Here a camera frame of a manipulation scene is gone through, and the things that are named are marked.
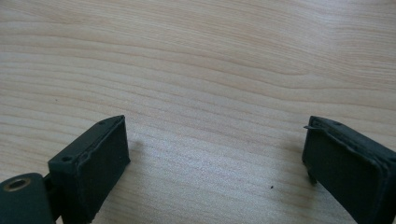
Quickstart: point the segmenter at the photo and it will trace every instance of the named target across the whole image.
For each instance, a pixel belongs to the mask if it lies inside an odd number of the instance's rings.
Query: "light wooden tabletop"
[[[396,149],[396,3],[0,1],[0,180],[123,114],[93,223],[354,223],[301,162],[310,115]]]

